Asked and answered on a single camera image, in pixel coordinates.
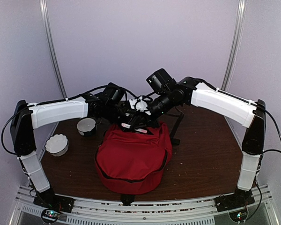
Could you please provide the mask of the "red backpack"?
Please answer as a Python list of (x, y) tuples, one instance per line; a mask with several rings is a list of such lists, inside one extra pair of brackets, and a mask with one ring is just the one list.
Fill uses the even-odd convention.
[(147, 133), (124, 132), (117, 124), (105, 132), (95, 153), (96, 170), (104, 186), (120, 194), (124, 206), (160, 184), (173, 146), (180, 144), (174, 135), (183, 117), (183, 112), (177, 115), (171, 131), (160, 121), (158, 128), (149, 127)]

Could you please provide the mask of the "pink capped white marker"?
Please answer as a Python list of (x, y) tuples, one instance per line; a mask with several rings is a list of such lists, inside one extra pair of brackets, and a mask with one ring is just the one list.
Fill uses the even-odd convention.
[(131, 125), (126, 124), (126, 123), (121, 123), (121, 127), (132, 130), (132, 131), (135, 131), (135, 132), (143, 133), (143, 134), (148, 133), (148, 131), (146, 129), (135, 128), (135, 127), (132, 127)]

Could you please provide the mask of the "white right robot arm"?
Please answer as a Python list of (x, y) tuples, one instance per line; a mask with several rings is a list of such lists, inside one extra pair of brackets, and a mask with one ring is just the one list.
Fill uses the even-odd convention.
[(240, 207), (251, 196), (251, 188), (261, 168), (266, 134), (266, 104), (235, 96), (214, 87), (203, 79), (185, 77), (176, 82), (165, 69), (155, 71), (146, 79), (154, 93), (152, 101), (147, 96), (129, 100), (131, 109), (137, 114), (130, 121), (134, 129), (147, 127), (161, 115), (177, 105), (193, 105), (230, 118), (246, 128), (242, 142), (243, 159), (237, 187), (229, 197), (235, 207)]

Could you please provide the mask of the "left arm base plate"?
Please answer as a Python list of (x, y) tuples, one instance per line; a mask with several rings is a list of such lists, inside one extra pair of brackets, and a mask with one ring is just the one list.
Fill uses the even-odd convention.
[(42, 193), (37, 192), (33, 203), (57, 212), (71, 213), (74, 206), (74, 199), (56, 195), (54, 192), (49, 192), (49, 190), (47, 190)]

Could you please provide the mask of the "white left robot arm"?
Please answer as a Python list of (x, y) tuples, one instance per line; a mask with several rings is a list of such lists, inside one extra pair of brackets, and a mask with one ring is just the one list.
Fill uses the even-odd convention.
[(34, 130), (45, 125), (86, 117), (119, 121), (126, 115), (126, 106), (119, 103), (127, 95), (137, 97), (130, 90), (109, 83), (70, 98), (40, 103), (20, 100), (17, 103), (13, 116), (6, 122), (10, 125), (13, 143), (13, 150), (7, 152), (18, 157), (34, 187), (36, 199), (47, 208), (54, 208), (58, 204), (58, 198), (37, 157)]

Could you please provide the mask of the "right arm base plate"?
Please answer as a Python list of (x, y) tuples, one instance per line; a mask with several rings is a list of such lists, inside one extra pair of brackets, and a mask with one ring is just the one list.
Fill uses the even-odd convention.
[(244, 196), (236, 193), (230, 195), (221, 195), (214, 199), (215, 206), (218, 212), (234, 210), (237, 208), (246, 207), (249, 204), (255, 203), (252, 195)]

